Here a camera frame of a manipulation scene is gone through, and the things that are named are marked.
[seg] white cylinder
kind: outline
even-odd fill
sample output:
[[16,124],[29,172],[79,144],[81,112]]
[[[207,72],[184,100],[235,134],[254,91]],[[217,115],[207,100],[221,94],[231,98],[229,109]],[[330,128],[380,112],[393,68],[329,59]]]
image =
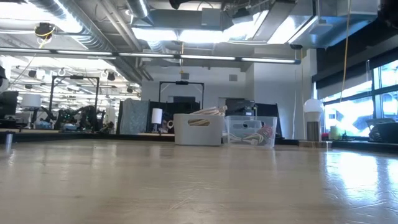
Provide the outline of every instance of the white cylinder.
[[162,124],[162,109],[152,109],[152,124]]
[[25,94],[22,98],[21,107],[24,108],[40,108],[42,99],[39,94]]

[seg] black monitor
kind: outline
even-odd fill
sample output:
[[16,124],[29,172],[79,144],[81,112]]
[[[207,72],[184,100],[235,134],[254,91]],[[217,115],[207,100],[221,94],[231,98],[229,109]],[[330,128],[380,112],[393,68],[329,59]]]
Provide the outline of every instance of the black monitor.
[[5,91],[0,94],[0,119],[4,119],[5,115],[15,115],[17,97],[17,91]]

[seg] white plastic bin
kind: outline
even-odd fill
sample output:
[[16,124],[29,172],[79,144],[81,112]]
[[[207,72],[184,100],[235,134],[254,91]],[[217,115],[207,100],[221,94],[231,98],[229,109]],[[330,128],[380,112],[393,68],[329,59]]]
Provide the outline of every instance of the white plastic bin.
[[[193,126],[189,123],[208,120],[207,126]],[[223,135],[224,117],[219,115],[175,114],[175,143],[186,146],[220,146]]]
[[227,116],[228,144],[274,147],[277,120],[267,116]]

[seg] white lamp shade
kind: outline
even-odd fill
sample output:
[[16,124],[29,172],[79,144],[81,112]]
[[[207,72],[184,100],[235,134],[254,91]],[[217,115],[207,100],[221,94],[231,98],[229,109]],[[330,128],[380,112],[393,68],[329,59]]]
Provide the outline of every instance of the white lamp shade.
[[152,124],[162,124],[162,109],[152,109]]
[[323,111],[323,103],[320,100],[309,99],[304,103],[304,112],[319,112]]
[[21,107],[24,108],[40,108],[42,99],[39,94],[25,94],[22,97]]

